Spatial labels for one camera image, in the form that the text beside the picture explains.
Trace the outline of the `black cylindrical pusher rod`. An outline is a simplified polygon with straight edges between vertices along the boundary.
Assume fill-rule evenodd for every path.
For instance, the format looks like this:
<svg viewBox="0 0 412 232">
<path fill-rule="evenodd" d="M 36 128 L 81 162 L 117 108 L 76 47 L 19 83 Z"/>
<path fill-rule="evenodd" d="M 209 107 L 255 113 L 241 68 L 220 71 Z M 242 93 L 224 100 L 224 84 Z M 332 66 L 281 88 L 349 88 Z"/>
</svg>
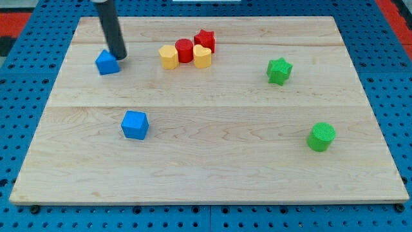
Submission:
<svg viewBox="0 0 412 232">
<path fill-rule="evenodd" d="M 100 25 L 104 32 L 110 53 L 117 59 L 127 57 L 126 45 L 120 29 L 114 0 L 93 0 L 93 6 L 97 10 Z"/>
</svg>

